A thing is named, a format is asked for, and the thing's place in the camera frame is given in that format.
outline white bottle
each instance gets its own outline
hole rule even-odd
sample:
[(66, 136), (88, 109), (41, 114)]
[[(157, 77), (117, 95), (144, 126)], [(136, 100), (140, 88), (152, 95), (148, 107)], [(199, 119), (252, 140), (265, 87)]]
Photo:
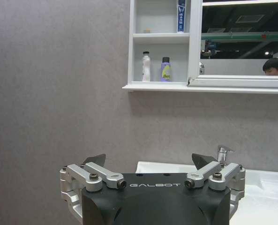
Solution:
[(149, 52), (143, 52), (143, 77), (142, 81), (149, 82), (150, 81), (150, 57)]

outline bolt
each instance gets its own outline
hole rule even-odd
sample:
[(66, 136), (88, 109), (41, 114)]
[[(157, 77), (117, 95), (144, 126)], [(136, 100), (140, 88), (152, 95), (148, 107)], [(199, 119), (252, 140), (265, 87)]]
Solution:
[(90, 174), (90, 180), (98, 180), (98, 174), (97, 173), (91, 173)]
[(188, 189), (192, 189), (195, 186), (195, 183), (192, 179), (188, 179), (188, 180), (185, 181), (185, 186)]
[(217, 179), (217, 180), (221, 180), (222, 179), (222, 174), (220, 172), (215, 172), (213, 173), (213, 178)]
[(117, 182), (117, 188), (118, 189), (124, 189), (126, 187), (126, 181), (125, 180), (119, 180), (118, 182)]

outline sink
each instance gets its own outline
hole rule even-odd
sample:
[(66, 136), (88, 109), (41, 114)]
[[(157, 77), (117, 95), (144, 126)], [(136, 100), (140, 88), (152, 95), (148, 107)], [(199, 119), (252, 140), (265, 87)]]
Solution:
[[(194, 165), (138, 162), (136, 173), (189, 173)], [(246, 170), (245, 197), (230, 225), (278, 225), (278, 172)]]

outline person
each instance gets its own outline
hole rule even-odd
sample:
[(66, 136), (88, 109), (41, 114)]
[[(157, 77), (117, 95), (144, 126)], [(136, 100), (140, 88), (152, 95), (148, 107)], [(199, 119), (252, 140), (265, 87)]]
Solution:
[(263, 71), (269, 76), (278, 76), (278, 58), (272, 58), (265, 62)]

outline toothpaste tube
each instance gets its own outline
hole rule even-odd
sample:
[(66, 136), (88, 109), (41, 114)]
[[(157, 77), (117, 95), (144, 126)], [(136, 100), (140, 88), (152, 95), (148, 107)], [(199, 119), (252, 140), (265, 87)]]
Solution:
[(177, 0), (177, 32), (185, 32), (186, 0)]

